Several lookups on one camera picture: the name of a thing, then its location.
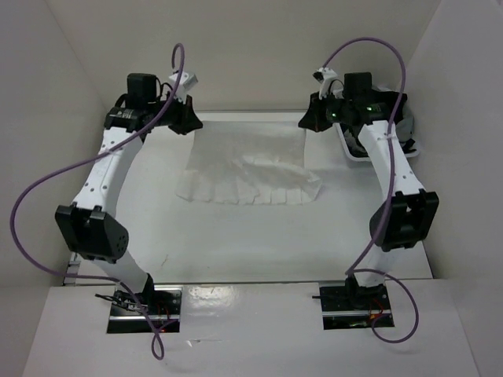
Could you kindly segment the white pleated skirt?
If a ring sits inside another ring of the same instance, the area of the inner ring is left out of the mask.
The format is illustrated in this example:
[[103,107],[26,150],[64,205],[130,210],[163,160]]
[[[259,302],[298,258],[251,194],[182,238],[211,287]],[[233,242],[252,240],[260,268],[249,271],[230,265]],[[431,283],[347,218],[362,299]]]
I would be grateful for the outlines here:
[[300,205],[322,179],[305,167],[307,132],[292,122],[206,122],[176,189],[192,202]]

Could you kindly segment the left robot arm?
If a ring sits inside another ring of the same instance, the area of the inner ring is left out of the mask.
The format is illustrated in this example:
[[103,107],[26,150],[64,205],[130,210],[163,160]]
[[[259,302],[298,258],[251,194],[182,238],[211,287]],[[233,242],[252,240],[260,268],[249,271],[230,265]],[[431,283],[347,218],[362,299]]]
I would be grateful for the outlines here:
[[168,126],[181,135],[203,126],[188,94],[196,83],[192,72],[175,72],[165,84],[167,99],[162,100],[163,83],[155,75],[129,74],[126,93],[105,116],[101,158],[72,203],[55,213],[70,251],[120,281],[112,301],[141,314],[168,303],[170,297],[155,291],[152,277],[128,251],[129,232],[116,220],[119,194],[145,142],[145,126]]

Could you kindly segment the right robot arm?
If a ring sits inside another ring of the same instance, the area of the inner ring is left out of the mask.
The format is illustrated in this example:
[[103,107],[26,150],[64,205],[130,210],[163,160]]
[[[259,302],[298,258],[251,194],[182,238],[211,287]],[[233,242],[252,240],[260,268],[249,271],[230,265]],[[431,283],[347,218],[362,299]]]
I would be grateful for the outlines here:
[[348,130],[365,149],[384,197],[369,221],[370,245],[345,280],[345,302],[364,309],[384,289],[385,273],[426,238],[439,197],[418,180],[402,149],[396,130],[407,101],[402,91],[373,89],[368,72],[345,75],[340,93],[332,89],[338,79],[332,69],[319,68],[313,77],[321,86],[310,95],[299,127],[319,133],[339,124]]

